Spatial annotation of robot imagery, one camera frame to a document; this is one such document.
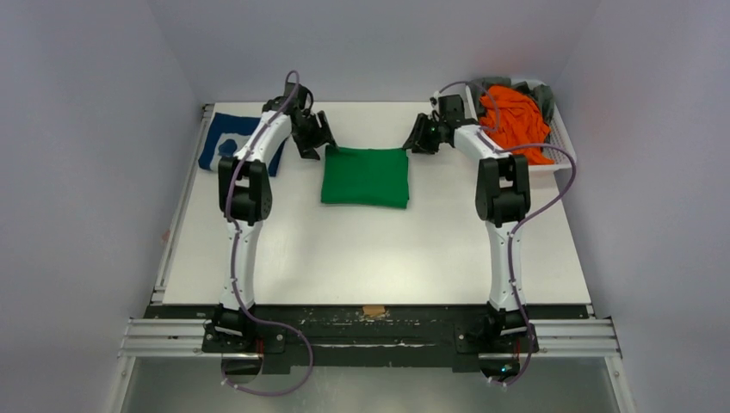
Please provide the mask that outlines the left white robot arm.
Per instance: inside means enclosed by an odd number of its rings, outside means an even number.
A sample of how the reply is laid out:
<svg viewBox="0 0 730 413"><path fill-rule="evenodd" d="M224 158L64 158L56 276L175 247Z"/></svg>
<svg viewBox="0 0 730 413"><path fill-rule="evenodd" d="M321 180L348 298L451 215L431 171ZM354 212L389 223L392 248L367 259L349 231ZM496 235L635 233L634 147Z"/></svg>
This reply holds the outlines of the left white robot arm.
<svg viewBox="0 0 730 413"><path fill-rule="evenodd" d="M289 139L306 160L319 160L320 147L337 145L325 113L313 112L313 103L311 90L286 82L283 95L263 105L260 122L246 143L219 161L219 206L231 240L231 285L224 287L212 326L237 352L249 350L257 339L251 319L253 278L258 239L273 206L269 166Z"/></svg>

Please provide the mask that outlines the green t shirt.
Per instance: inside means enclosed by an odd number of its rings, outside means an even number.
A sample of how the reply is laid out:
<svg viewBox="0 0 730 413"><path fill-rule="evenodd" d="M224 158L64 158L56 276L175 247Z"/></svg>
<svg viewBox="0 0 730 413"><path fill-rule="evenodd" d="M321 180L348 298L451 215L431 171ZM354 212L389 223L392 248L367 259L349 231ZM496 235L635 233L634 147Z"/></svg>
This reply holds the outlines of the green t shirt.
<svg viewBox="0 0 730 413"><path fill-rule="evenodd" d="M327 205L407 208L409 157L402 149L328 146L320 200Z"/></svg>

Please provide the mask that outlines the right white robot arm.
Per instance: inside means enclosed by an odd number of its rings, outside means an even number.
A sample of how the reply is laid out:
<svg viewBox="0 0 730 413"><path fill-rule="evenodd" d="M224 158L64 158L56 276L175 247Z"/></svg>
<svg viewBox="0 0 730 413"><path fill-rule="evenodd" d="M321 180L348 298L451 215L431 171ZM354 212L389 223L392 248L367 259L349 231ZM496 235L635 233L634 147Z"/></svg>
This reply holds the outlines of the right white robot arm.
<svg viewBox="0 0 730 413"><path fill-rule="evenodd" d="M435 93L430 104L429 114L417 115L402 149L433 155L447 144L477 162L474 204L486 226L492 265L483 337L490 348L503 350L529 326L518 246L518 225L531 208L528 161L499 146L467 117L461 96Z"/></svg>

